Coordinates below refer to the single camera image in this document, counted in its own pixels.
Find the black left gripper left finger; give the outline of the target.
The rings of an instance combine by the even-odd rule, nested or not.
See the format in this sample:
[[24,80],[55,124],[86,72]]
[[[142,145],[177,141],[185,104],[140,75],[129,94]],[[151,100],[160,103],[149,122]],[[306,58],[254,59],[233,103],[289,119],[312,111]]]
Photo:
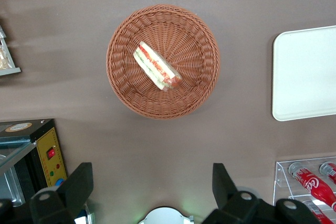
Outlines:
[[60,186],[40,190],[21,206],[2,199],[1,223],[75,223],[92,191],[92,164],[81,163]]

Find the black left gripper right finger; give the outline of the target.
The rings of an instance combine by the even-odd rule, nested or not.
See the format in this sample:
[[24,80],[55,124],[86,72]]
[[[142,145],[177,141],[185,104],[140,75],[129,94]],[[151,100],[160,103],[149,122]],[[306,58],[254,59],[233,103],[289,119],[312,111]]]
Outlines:
[[249,191],[238,190],[222,163],[213,164],[212,191],[217,208],[203,220],[205,224],[320,222],[297,200],[280,199],[272,206]]

